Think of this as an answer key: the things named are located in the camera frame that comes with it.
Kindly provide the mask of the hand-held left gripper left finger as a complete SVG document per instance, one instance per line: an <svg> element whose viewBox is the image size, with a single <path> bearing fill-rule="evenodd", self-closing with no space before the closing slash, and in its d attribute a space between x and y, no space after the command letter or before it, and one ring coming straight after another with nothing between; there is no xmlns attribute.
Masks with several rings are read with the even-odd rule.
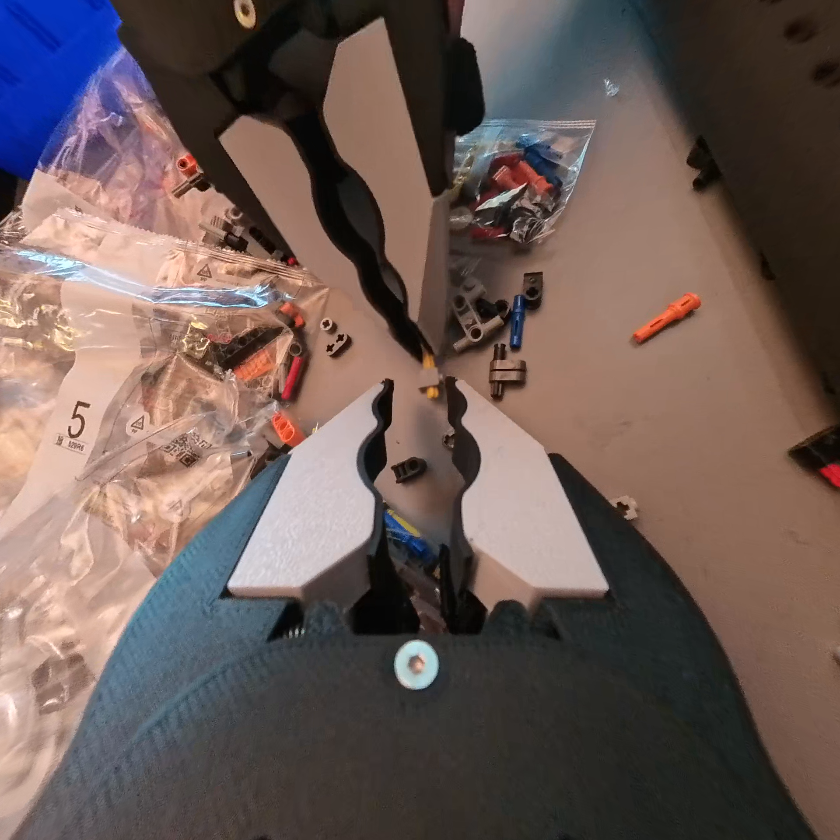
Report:
<svg viewBox="0 0 840 840"><path fill-rule="evenodd" d="M376 383L291 451L227 582L231 595L349 609L370 590L393 393L393 380Z"/></svg>

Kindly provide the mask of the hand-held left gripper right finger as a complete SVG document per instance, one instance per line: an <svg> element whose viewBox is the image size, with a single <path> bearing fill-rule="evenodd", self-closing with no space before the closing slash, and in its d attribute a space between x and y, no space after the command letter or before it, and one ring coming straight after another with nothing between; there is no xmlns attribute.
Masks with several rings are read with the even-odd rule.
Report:
<svg viewBox="0 0 840 840"><path fill-rule="evenodd" d="M445 380L451 459L464 485L445 564L445 617L474 624L502 602L602 599L609 584L550 454L455 377Z"/></svg>

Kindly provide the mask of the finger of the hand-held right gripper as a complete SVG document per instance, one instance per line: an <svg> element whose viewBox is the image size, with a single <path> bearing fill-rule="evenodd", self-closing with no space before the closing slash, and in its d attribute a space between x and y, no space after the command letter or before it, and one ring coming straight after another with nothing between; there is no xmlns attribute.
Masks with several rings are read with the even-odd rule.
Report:
<svg viewBox="0 0 840 840"><path fill-rule="evenodd" d="M373 248L426 346L441 354L448 321L448 199L433 194L385 20L339 43L322 115L350 183L339 189L353 225Z"/></svg>
<svg viewBox="0 0 840 840"><path fill-rule="evenodd" d="M342 207L340 188L350 183L350 169L335 151L324 119L299 119L291 127L240 117L221 144L306 269L355 305L372 310L415 358L431 351L396 295L385 288L373 248Z"/></svg>

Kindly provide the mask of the grey connector with black pin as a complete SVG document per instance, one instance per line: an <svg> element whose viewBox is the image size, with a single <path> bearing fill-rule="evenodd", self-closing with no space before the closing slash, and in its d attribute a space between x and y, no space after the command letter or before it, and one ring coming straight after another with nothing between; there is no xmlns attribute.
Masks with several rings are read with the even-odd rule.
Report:
<svg viewBox="0 0 840 840"><path fill-rule="evenodd" d="M508 358L507 345L504 343L494 344L488 375L492 400L501 400L510 385L525 385L527 375L528 368L525 360Z"/></svg>

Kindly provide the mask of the dark grey lego chassis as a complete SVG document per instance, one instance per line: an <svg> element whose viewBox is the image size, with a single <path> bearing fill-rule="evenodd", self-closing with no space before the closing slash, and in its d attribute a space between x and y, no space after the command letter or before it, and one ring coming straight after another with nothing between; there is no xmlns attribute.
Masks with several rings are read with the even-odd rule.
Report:
<svg viewBox="0 0 840 840"><path fill-rule="evenodd" d="M182 215L197 227L206 245L301 267L286 245L270 238L214 188L193 155L186 152L175 159L174 177L171 197Z"/></svg>

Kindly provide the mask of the heap of loose lego parts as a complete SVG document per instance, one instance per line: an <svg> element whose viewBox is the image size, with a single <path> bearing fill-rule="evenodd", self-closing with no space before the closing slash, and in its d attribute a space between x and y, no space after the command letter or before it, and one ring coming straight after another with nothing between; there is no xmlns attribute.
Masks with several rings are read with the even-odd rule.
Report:
<svg viewBox="0 0 840 840"><path fill-rule="evenodd" d="M383 520L390 556L418 616L421 631L446 634L438 547L390 507L385 508Z"/></svg>

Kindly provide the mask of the grey double-hole lego connector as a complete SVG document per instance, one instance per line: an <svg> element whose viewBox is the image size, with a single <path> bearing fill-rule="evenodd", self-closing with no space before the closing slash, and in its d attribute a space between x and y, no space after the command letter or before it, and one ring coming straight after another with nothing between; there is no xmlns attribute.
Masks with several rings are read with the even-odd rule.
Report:
<svg viewBox="0 0 840 840"><path fill-rule="evenodd" d="M464 280L456 289L450 309L463 336L453 342L453 351L462 354L478 347L501 331L511 316L506 299L490 301L487 289L478 279Z"/></svg>

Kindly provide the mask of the orange lego pin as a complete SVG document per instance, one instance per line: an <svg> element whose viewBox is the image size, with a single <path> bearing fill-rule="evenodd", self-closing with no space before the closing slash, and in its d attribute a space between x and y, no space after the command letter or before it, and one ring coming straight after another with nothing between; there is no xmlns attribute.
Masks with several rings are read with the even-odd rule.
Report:
<svg viewBox="0 0 840 840"><path fill-rule="evenodd" d="M695 293L687 293L669 303L666 309L660 312L659 315L637 329L632 335L632 340L636 344L645 343L672 324L687 318L690 314L698 310L700 306L700 297Z"/></svg>

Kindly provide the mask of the pile of clear lego bags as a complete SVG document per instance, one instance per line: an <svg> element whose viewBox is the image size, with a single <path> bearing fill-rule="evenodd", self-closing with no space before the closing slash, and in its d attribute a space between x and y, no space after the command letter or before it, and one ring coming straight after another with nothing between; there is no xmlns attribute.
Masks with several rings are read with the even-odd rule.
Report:
<svg viewBox="0 0 840 840"><path fill-rule="evenodd" d="M172 199L183 153L118 48L2 227L3 772L63 750L133 610L249 480L328 296L206 245Z"/></svg>

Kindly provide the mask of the black lego piece, red pins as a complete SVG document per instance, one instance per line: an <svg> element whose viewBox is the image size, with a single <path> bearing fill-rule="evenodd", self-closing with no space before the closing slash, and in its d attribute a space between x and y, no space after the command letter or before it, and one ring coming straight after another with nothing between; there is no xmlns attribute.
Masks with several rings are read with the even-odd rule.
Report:
<svg viewBox="0 0 840 840"><path fill-rule="evenodd" d="M787 451L800 467L839 489L839 424L817 432Z"/></svg>

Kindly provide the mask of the blue plastic bin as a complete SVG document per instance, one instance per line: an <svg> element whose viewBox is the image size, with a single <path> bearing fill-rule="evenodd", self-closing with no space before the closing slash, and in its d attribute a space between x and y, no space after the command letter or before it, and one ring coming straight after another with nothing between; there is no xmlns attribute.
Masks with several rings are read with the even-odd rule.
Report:
<svg viewBox="0 0 840 840"><path fill-rule="evenodd" d="M89 76L118 46L107 1L1 2L1 166L28 179Z"/></svg>

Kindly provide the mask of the small zip bag of pins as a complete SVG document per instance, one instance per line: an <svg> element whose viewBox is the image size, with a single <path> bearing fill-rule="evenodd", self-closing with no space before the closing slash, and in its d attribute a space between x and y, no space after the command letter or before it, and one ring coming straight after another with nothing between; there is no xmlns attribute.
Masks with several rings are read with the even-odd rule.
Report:
<svg viewBox="0 0 840 840"><path fill-rule="evenodd" d="M552 234L571 199L594 120L488 119L455 141L451 235L528 248Z"/></svg>

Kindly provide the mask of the black perforated pad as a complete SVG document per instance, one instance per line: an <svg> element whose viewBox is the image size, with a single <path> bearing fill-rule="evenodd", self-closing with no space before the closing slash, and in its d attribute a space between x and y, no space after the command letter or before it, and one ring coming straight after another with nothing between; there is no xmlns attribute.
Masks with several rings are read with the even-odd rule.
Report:
<svg viewBox="0 0 840 840"><path fill-rule="evenodd" d="M628 5L756 260L783 394L837 424L839 3Z"/></svg>

